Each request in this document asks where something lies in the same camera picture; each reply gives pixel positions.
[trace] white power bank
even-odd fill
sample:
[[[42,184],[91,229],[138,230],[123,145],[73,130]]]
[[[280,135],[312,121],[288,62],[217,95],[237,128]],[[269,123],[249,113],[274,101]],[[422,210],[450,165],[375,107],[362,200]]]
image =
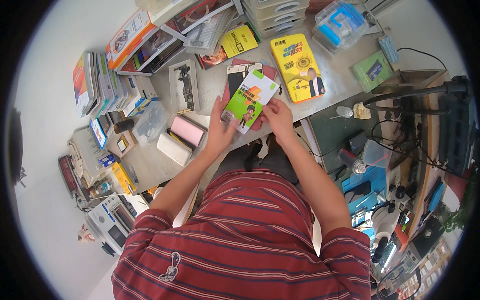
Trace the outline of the white power bank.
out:
[[[156,147],[182,167],[186,166],[192,156],[192,150],[180,144],[168,133],[162,132]]]

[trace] person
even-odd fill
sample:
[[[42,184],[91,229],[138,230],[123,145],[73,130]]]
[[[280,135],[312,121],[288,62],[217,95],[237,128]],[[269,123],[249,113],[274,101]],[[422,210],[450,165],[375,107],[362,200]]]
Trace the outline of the person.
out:
[[[249,146],[228,153],[197,214],[172,228],[236,132],[238,120],[225,129],[220,119],[226,104],[216,99],[204,150],[137,217],[112,275],[115,298],[370,299],[370,239],[351,228],[342,192],[300,144],[279,100],[263,106],[260,118],[274,135],[265,159],[255,159],[258,168],[244,169]]]
[[[253,119],[253,117],[255,116],[254,112],[255,112],[255,106],[248,105],[247,113],[243,114],[242,119],[240,121],[240,125],[242,125],[243,123],[242,128],[245,128],[245,125],[247,124],[247,122]]]
[[[310,95],[312,97],[325,94],[325,87],[321,77],[317,76],[317,71],[314,68],[308,69],[308,75],[311,80],[308,81],[310,84]]]

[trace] stack of boxes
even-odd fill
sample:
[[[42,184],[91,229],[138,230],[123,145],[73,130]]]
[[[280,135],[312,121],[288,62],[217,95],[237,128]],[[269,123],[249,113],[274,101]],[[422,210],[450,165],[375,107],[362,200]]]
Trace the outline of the stack of boxes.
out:
[[[309,0],[242,0],[245,14],[263,39],[302,26],[309,3]]]

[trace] workbench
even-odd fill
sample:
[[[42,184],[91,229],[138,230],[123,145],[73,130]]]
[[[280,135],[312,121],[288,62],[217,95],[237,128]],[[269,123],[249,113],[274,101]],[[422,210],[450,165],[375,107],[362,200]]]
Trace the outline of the workbench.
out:
[[[315,24],[314,16],[307,15],[303,27],[291,30],[286,35],[303,33],[313,51],[315,60],[322,74],[326,93],[323,97],[307,101],[300,104],[293,104],[288,96],[288,92],[283,88],[281,96],[275,95],[275,98],[285,102],[292,110],[293,121],[299,121],[318,111],[330,107],[342,100],[362,92],[362,88],[356,79],[351,66],[362,59],[372,55],[380,50],[378,38],[383,34],[372,34],[363,36],[359,42],[350,50],[341,50],[334,57],[323,50],[316,42],[312,41],[312,28]],[[237,55],[235,58],[259,62],[265,60],[269,66],[276,68],[274,59],[270,54],[270,40],[265,39],[259,44],[259,47]],[[227,60],[209,70],[202,70],[193,54],[182,53],[177,56],[169,65],[179,63],[184,60],[193,60],[197,66],[198,90],[201,109],[197,112],[183,114],[186,118],[208,128],[210,123],[210,112],[217,96],[223,95],[227,83],[227,67],[231,65],[231,59]],[[151,78],[152,84],[158,93],[161,103],[169,111],[171,118],[168,121],[170,126],[173,122],[176,112],[172,111],[170,100],[170,85],[168,80],[168,66],[154,74]],[[276,82],[285,86],[280,75],[277,75]],[[245,135],[237,132],[228,151],[239,148],[247,143],[271,133],[272,130],[268,123],[264,123],[258,131],[248,131]],[[193,157],[205,147],[205,142],[194,151]],[[172,179],[183,168],[168,158],[156,148],[156,143],[146,147],[137,145],[122,160],[129,163],[135,169],[138,177],[138,191],[145,191],[153,188],[160,183]]]

